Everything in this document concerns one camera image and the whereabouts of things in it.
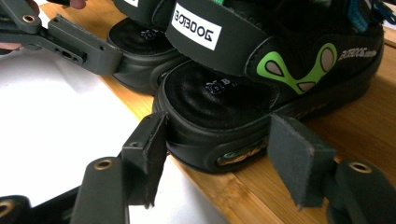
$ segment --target black plastic arm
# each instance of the black plastic arm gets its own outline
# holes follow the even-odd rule
[[[24,0],[0,0],[0,6],[0,42],[47,49],[98,75],[116,73],[123,53],[82,27],[58,15],[47,30]]]
[[[297,119],[273,115],[268,156],[294,202],[321,207],[330,224],[396,223],[396,190],[365,161],[334,161],[335,149]]]
[[[23,196],[0,198],[0,223],[129,223],[128,205],[154,205],[166,160],[166,114],[146,116],[118,157],[92,161],[80,187],[34,208]]]

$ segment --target reflective logo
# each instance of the reflective logo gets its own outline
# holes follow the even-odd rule
[[[335,65],[337,50],[335,45],[327,43],[320,49],[314,67],[301,79],[295,79],[285,65],[282,56],[272,51],[266,54],[257,66],[257,74],[273,80],[283,82],[296,91],[303,94],[312,89],[322,77],[324,77]]]
[[[221,26],[202,19],[178,3],[176,3],[172,25],[184,36],[208,49],[215,50],[218,44]]]
[[[155,33],[156,32],[152,31],[152,30],[146,30],[146,31],[140,32],[140,35],[143,36],[147,40],[152,40],[152,39],[155,39],[155,37],[157,37],[157,35]]]
[[[222,80],[214,80],[212,82],[207,82],[205,89],[213,95],[221,94],[226,90],[227,86],[236,87],[236,83],[224,78]]]

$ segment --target wooden table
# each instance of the wooden table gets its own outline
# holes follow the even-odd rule
[[[88,1],[83,10],[53,4],[42,8],[50,18],[60,13],[102,38],[125,18],[110,0]],[[371,89],[358,101],[305,124],[338,149],[339,158],[368,161],[396,186],[396,32],[387,29],[386,39]],[[137,118],[150,114],[151,96],[130,91],[112,77],[103,80]],[[203,174],[175,162],[230,223],[326,223],[327,202],[299,212],[267,157],[226,175]]]

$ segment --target green logo design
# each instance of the green logo design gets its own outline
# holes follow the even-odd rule
[[[337,50],[335,45],[331,43],[323,45],[318,53],[314,67],[308,75],[297,80],[290,74],[282,56],[278,52],[272,51],[259,62],[257,74],[283,82],[300,95],[314,87],[332,69],[336,59]]]

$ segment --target bolt hole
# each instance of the bolt hole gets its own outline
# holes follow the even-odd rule
[[[12,200],[0,202],[0,217],[6,216],[14,209],[15,203]]]
[[[111,160],[103,160],[99,161],[94,165],[95,170],[105,170],[113,166],[113,161]]]
[[[33,17],[31,15],[24,15],[22,18],[23,18],[24,21],[29,22],[29,23],[35,21],[35,17]]]
[[[64,57],[67,58],[67,59],[72,59],[72,58],[73,58],[72,55],[69,54],[69,53],[66,52],[66,51],[62,51],[62,56],[64,56]]]
[[[350,168],[352,168],[354,171],[359,172],[359,173],[363,173],[363,174],[370,174],[373,170],[360,162],[352,162],[349,164]]]
[[[131,147],[138,147],[139,143],[138,142],[132,142],[129,146]]]

